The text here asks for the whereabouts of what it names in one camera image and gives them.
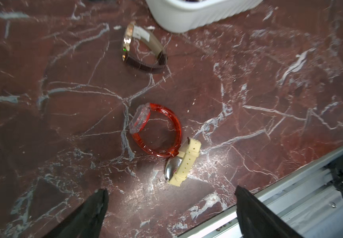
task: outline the red marble surface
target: red marble surface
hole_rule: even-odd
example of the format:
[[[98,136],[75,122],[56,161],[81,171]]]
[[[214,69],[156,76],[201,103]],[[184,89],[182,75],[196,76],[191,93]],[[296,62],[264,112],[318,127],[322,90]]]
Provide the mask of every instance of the red marble surface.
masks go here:
[[[123,64],[131,20],[155,26],[163,74]],[[180,188],[128,133],[146,102],[202,141]],[[170,126],[152,115],[143,137],[165,148]],[[0,237],[43,236],[97,188],[101,237],[173,237],[341,145],[343,0],[265,0],[184,34],[141,0],[0,0]]]

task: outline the watch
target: watch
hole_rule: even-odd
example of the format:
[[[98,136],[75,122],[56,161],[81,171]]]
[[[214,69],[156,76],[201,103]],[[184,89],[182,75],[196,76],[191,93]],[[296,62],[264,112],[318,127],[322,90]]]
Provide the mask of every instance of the watch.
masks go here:
[[[144,42],[157,56],[156,64],[145,64],[141,60],[137,59],[136,56],[130,53],[130,44],[132,37]],[[143,29],[142,27],[136,26],[135,22],[129,23],[126,28],[124,39],[123,39],[123,61],[128,65],[141,70],[146,73],[159,74],[164,71],[167,63],[167,55],[164,47],[160,41],[157,40],[155,35]]]
[[[167,150],[156,151],[150,148],[141,139],[139,132],[144,129],[146,123],[149,121],[150,112],[160,112],[167,116],[169,120],[174,125],[175,139],[174,144]],[[175,157],[180,153],[178,150],[181,147],[182,131],[181,124],[172,110],[159,104],[147,103],[145,105],[140,105],[132,120],[129,123],[129,133],[132,134],[133,139],[136,141],[137,145],[140,146],[146,153],[154,155],[160,158]]]

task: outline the brown leather watch strap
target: brown leather watch strap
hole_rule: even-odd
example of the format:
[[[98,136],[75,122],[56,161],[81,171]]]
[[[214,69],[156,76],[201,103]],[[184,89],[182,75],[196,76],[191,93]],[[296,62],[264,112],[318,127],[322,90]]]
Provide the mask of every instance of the brown leather watch strap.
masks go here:
[[[147,41],[144,38],[141,38],[140,40],[144,42],[155,53],[155,55],[157,55],[157,63],[145,64],[139,59],[137,59],[137,57],[131,54],[130,52],[127,53],[125,57],[125,62],[128,65],[140,71],[143,71],[146,73],[152,73],[152,74],[159,74],[164,71],[164,68],[167,63],[167,55],[164,52],[163,46],[161,45],[159,40],[157,40],[155,35],[150,31],[147,31],[147,32],[150,34],[149,41]]]

